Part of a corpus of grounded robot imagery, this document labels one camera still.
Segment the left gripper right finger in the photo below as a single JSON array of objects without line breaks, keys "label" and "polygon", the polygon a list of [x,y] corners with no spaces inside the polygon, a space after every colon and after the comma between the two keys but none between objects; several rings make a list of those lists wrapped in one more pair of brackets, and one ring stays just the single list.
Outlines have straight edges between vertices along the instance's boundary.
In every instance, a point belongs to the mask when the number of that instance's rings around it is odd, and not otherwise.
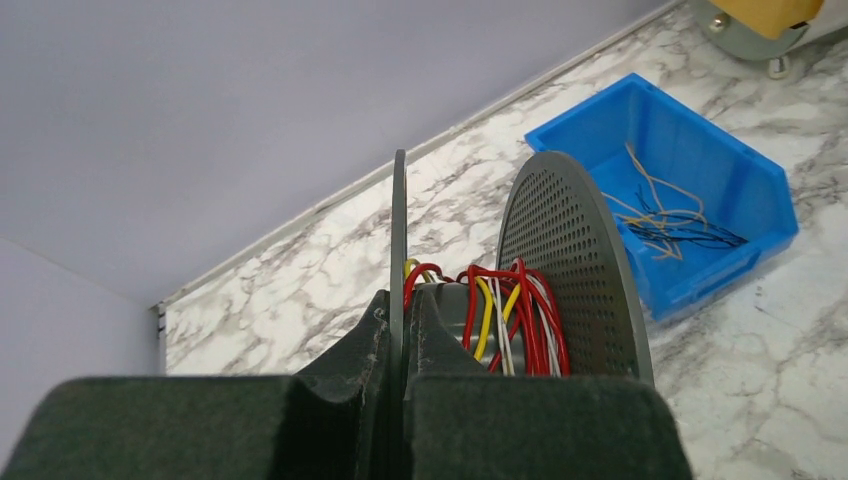
[{"label": "left gripper right finger", "polygon": [[675,419],[632,379],[489,373],[413,296],[404,433],[414,479],[689,479]]}]

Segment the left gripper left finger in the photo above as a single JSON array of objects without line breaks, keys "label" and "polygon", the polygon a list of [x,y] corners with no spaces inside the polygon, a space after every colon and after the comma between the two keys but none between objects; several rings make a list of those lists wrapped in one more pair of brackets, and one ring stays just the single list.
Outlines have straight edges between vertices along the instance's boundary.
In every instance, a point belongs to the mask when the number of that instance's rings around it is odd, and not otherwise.
[{"label": "left gripper left finger", "polygon": [[383,479],[389,296],[293,375],[88,377],[53,388],[5,479]]}]

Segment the black cable spool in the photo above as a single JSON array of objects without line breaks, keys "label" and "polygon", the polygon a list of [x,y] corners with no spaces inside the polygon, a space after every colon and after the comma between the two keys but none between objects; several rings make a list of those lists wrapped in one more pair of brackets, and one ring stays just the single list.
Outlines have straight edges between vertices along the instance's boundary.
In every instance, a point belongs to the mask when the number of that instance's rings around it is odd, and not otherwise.
[{"label": "black cable spool", "polygon": [[588,171],[561,152],[532,155],[509,193],[496,261],[457,274],[407,253],[405,155],[395,158],[390,315],[407,332],[413,296],[432,294],[471,358],[505,376],[601,375],[654,384],[628,255]]}]

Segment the blue plastic bin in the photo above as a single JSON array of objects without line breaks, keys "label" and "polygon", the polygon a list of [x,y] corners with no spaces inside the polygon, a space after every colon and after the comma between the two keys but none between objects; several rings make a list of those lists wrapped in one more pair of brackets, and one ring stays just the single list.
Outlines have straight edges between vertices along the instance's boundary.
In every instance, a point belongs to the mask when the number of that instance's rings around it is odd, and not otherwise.
[{"label": "blue plastic bin", "polygon": [[525,139],[588,171],[658,321],[708,304],[798,234],[782,167],[637,74]]}]

